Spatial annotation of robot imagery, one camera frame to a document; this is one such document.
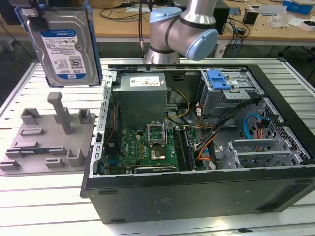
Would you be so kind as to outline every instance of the yellow cable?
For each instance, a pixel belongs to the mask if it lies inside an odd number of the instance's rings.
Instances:
[[[183,116],[185,116],[185,115],[189,112],[190,103],[189,103],[188,99],[187,99],[181,92],[179,92],[177,89],[171,88],[171,90],[176,91],[177,93],[179,93],[179,94],[186,100],[186,102],[187,102],[187,110],[186,110],[183,114],[181,114],[181,115],[172,116],[172,117],[165,117],[165,118],[180,118],[180,117],[183,117]]]

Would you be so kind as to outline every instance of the barcode label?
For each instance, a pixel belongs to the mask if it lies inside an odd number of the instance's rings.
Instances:
[[[71,65],[71,69],[83,69],[82,61],[80,57],[70,59],[70,65]]]
[[[55,74],[62,79],[85,78],[85,60],[75,47],[78,37],[74,30],[49,30],[42,32],[41,37]]]

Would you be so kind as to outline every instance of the sticker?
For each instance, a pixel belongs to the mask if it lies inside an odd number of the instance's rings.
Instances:
[[[216,169],[216,166],[212,163],[212,161],[210,161],[209,166],[210,166],[211,170],[215,170]]]
[[[134,76],[130,78],[131,87],[160,86],[159,76]]]
[[[34,154],[34,151],[20,151],[21,154]]]
[[[41,33],[55,73],[62,79],[82,79],[86,70],[81,53],[76,49],[76,32],[71,29]]]
[[[235,81],[235,80],[228,81],[228,83],[229,83],[230,85],[237,85],[237,81]]]

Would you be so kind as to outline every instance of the aluminum extrusion table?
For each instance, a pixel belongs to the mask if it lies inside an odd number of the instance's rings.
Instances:
[[[140,59],[101,60],[103,74],[109,64],[140,63]],[[198,64],[258,64],[315,134],[315,90],[287,62],[248,58],[206,59]],[[0,155],[4,156],[13,141],[24,108],[36,107],[40,114],[53,114],[47,95],[60,91],[70,113],[90,108],[99,114],[103,89],[103,86],[50,88],[41,65],[32,64],[0,108]],[[253,231],[246,233],[247,236],[315,235],[315,192],[281,213],[103,225],[90,200],[79,196],[82,177],[83,174],[0,177],[0,235],[210,236],[242,234],[244,230],[239,229]]]

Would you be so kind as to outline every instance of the desk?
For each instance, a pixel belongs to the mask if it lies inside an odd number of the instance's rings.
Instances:
[[[109,64],[140,64],[140,59],[101,59],[103,74]],[[194,63],[184,59],[182,63]],[[315,133],[314,89],[287,62],[277,59],[206,59],[201,64],[257,64],[287,99],[305,124]],[[38,107],[40,114],[54,114],[47,102],[51,91],[60,91],[70,113],[90,108],[99,114],[103,87],[48,87],[43,68],[32,64],[0,109],[0,156],[13,141],[24,108]],[[0,235],[74,236],[187,234],[198,236],[306,236],[315,234],[315,192],[281,213],[210,217],[128,224],[103,225],[89,199],[81,199],[83,174],[0,177]]]
[[[269,0],[262,0],[269,5],[281,5],[281,3],[274,3]],[[240,7],[245,9],[248,4],[261,5],[256,2],[256,0],[249,0],[247,3],[235,2],[235,1],[225,1],[225,3],[230,7]],[[119,18],[124,16],[133,15],[135,13],[113,12],[110,17]],[[308,16],[291,13],[297,17],[309,18]],[[242,11],[242,16],[234,16],[237,20],[242,20],[244,11]],[[149,19],[149,13],[143,14],[143,36],[144,41],[149,42],[150,38],[150,24],[147,21]],[[248,25],[251,32],[243,44],[252,45],[291,45],[291,46],[315,46],[315,33],[307,32],[299,27],[291,26],[290,28],[277,28],[272,29],[268,26],[267,21],[269,17],[258,16],[256,23],[254,25]],[[96,39],[98,42],[138,42],[138,22],[115,22],[99,15],[99,10],[93,10],[93,21],[95,26]],[[17,40],[29,40],[27,34],[20,26],[6,26],[8,31],[16,37]],[[226,26],[224,34],[219,36],[218,47],[216,51],[216,57],[222,57],[226,45],[232,38],[233,31],[230,25]],[[0,27],[0,39],[1,40],[12,40],[10,36]]]

